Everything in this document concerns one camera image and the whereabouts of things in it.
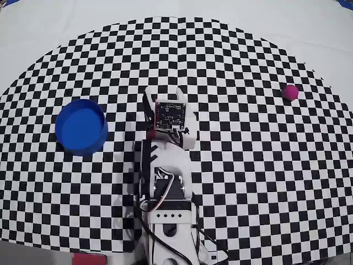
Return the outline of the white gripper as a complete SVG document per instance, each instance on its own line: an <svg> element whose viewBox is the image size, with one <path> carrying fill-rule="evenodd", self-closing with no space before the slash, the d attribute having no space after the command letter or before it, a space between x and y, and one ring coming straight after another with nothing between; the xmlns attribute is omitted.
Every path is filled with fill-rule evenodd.
<svg viewBox="0 0 353 265"><path fill-rule="evenodd" d="M177 131L176 135L173 132L154 129L155 106L152 100L152 89L146 87L142 103L144 108L145 120L147 123L147 138L169 142L181 147L184 150L191 150L195 147L197 138L197 121L196 116L192 112L192 107L188 102L187 96L184 95L180 87L176 89L178 103L183 103L186 106L185 128L183 131Z"/></svg>

